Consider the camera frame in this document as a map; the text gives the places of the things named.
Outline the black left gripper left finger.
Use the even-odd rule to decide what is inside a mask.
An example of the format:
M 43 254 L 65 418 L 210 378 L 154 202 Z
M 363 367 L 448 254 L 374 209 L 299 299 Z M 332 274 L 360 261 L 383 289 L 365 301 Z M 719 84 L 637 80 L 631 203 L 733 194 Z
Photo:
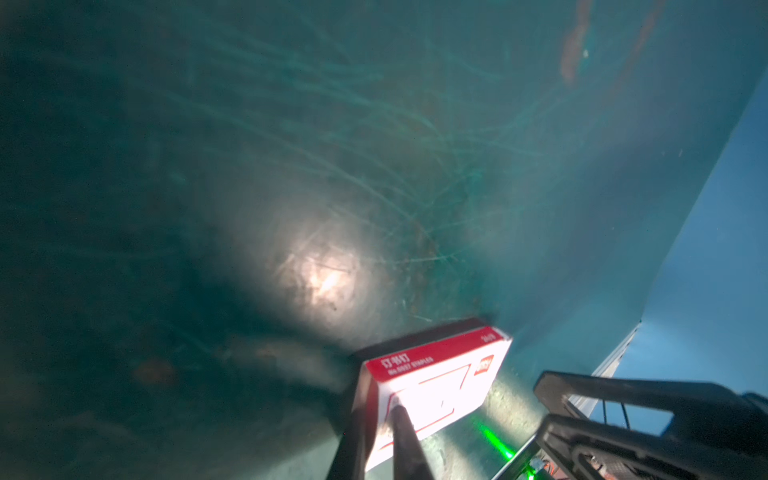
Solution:
M 378 394 L 355 400 L 351 417 L 330 465 L 327 480 L 363 480 L 378 429 Z

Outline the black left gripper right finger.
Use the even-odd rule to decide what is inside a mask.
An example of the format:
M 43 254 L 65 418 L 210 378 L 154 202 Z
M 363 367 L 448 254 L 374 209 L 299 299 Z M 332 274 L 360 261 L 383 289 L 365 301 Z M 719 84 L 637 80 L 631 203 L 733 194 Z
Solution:
M 393 479 L 434 480 L 404 406 L 397 405 L 391 410 L 390 426 L 393 433 Z

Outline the red white staple box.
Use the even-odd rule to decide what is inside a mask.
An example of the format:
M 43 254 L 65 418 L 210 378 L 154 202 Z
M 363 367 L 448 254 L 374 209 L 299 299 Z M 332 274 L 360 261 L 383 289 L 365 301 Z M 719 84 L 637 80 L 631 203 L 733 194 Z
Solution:
M 353 411 L 361 411 L 366 472 L 393 457 L 392 411 L 407 411 L 423 440 L 485 401 L 513 337 L 467 318 L 393 338 L 355 353 Z

